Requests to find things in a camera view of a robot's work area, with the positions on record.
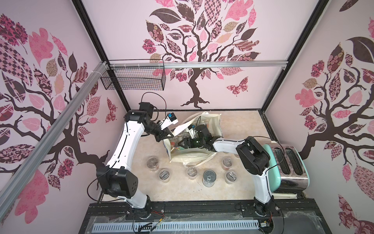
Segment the clear seed jar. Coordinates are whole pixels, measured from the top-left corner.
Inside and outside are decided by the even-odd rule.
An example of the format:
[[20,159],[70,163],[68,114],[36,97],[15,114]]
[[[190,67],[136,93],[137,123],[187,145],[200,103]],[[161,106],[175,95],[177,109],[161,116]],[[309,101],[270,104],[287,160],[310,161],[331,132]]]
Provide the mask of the clear seed jar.
[[229,170],[225,174],[225,182],[227,184],[233,184],[237,181],[237,174],[235,171]]
[[159,159],[157,157],[150,157],[147,160],[146,166],[151,171],[157,171],[159,169]]
[[233,166],[233,162],[232,162],[231,158],[229,158],[229,157],[223,158],[222,161],[221,161],[221,163],[222,163],[222,168],[225,171],[230,170],[232,168],[232,166]]
[[168,183],[170,181],[170,171],[168,169],[162,169],[162,170],[160,170],[158,178],[163,183]]
[[194,166],[187,168],[187,176],[189,179],[195,180],[198,176],[198,170]]
[[213,170],[205,170],[203,173],[202,182],[206,187],[212,187],[215,184],[217,175]]

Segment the cream canvas tote bag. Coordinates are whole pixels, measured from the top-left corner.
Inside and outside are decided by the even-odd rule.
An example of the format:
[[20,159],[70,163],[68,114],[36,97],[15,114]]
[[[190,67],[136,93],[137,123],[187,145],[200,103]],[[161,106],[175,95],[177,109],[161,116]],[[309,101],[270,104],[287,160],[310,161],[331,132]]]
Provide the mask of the cream canvas tote bag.
[[220,122],[220,114],[209,112],[200,112],[184,120],[172,131],[172,138],[163,140],[170,162],[189,167],[211,160],[216,155],[212,143],[223,136]]

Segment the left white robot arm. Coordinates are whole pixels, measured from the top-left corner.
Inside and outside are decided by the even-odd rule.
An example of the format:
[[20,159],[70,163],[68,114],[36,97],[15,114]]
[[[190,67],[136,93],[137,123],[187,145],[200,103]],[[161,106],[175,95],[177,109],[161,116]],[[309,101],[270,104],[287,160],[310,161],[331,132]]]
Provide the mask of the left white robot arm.
[[162,121],[152,121],[155,106],[140,103],[139,110],[130,110],[114,154],[105,167],[96,171],[97,181],[105,195],[126,201],[132,208],[145,209],[149,197],[138,189],[138,178],[131,172],[136,147],[144,133],[153,135],[157,142],[173,138],[168,128],[178,122],[174,113],[167,113]]

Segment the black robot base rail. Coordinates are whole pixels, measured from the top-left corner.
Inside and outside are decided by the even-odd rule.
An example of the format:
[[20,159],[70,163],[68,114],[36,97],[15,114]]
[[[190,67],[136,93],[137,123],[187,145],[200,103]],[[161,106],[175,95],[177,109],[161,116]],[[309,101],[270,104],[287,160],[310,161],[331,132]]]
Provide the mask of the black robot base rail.
[[252,200],[154,201],[145,209],[124,202],[89,205],[79,232],[91,234],[95,223],[256,220],[259,230],[186,231],[177,234],[329,234],[331,230],[313,199],[277,200],[263,216]]

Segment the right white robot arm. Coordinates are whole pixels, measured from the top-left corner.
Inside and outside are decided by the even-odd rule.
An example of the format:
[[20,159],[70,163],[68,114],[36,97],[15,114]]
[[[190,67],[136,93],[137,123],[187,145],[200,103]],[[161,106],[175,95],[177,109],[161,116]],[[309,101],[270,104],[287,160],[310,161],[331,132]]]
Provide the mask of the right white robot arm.
[[272,192],[268,179],[271,156],[253,136],[242,140],[225,139],[213,136],[206,125],[196,126],[195,132],[195,137],[184,137],[177,146],[238,155],[244,168],[252,174],[255,186],[254,200],[261,205],[267,205],[271,201]]

